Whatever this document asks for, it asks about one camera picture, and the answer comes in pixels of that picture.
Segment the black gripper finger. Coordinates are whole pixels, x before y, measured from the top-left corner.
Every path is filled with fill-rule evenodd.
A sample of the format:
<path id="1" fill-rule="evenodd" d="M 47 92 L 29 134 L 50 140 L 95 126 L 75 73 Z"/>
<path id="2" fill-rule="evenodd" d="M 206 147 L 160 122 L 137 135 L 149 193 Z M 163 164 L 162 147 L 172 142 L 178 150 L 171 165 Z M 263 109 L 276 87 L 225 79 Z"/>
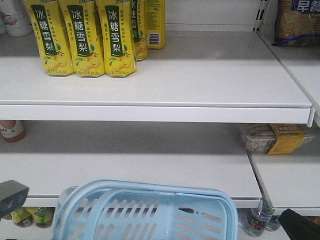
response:
<path id="1" fill-rule="evenodd" d="M 281 213 L 278 221 L 290 240 L 320 239 L 320 225 L 289 208 Z"/>

